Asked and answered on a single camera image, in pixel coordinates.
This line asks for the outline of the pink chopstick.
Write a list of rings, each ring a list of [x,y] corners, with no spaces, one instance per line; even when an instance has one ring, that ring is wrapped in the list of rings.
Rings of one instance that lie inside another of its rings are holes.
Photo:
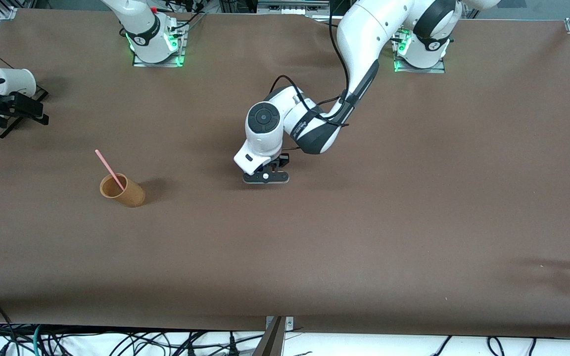
[[[118,187],[120,187],[120,189],[122,191],[125,190],[124,185],[121,183],[120,179],[118,178],[117,174],[114,172],[114,170],[111,168],[111,166],[109,165],[109,163],[107,162],[107,160],[105,159],[105,157],[102,155],[101,151],[99,151],[99,149],[95,149],[95,154],[97,155],[97,157],[100,159],[100,161],[102,162],[102,164],[104,165],[105,169],[107,169],[107,171],[109,172],[109,175],[112,176],[113,180],[117,183]]]

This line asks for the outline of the white paper cup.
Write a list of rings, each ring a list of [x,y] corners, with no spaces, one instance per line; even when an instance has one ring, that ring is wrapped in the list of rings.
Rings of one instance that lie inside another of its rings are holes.
[[[13,92],[32,97],[37,92],[37,83],[34,75],[27,69],[0,68],[0,95],[9,95]]]

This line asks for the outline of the brown paper cup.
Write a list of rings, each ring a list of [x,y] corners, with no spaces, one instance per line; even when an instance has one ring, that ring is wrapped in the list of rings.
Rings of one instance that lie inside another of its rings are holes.
[[[112,175],[107,175],[99,184],[99,191],[102,196],[129,208],[140,207],[144,204],[145,191],[138,183],[120,173],[116,174],[116,178],[124,189],[120,187]]]

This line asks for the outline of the grey electronics box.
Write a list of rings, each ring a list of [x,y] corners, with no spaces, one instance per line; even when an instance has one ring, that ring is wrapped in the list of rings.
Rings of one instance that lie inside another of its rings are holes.
[[[330,0],[256,0],[256,13],[328,16]]]

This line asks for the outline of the dark metal beam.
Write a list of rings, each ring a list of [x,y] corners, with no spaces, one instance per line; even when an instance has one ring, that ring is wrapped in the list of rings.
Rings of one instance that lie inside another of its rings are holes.
[[[263,333],[252,356],[283,356],[283,344],[285,342],[284,316],[275,317],[269,329]]]

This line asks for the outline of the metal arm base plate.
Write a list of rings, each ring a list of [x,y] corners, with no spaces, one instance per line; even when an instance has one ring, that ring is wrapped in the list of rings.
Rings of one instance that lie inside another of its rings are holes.
[[[134,47],[130,44],[130,49],[133,52],[133,67],[157,67],[157,68],[179,68],[183,67],[184,59],[186,55],[186,49],[188,45],[189,30],[190,26],[188,23],[185,27],[173,30],[170,34],[167,34],[164,38],[166,47],[171,50],[165,60],[157,63],[149,63],[143,61],[136,53],[133,51]]]
[[[396,72],[443,74],[443,57],[450,38],[422,39],[412,30],[400,28],[391,38]]]

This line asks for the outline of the silver table edge bracket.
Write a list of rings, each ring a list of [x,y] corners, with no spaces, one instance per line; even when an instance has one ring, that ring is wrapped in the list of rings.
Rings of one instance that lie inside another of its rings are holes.
[[[265,323],[265,329],[269,329],[269,327],[271,326],[271,322],[275,317],[270,315],[266,317],[266,323]],[[294,330],[294,317],[292,316],[287,316],[287,317],[283,317],[283,320],[285,320],[285,331],[289,332],[289,331],[293,331]]]

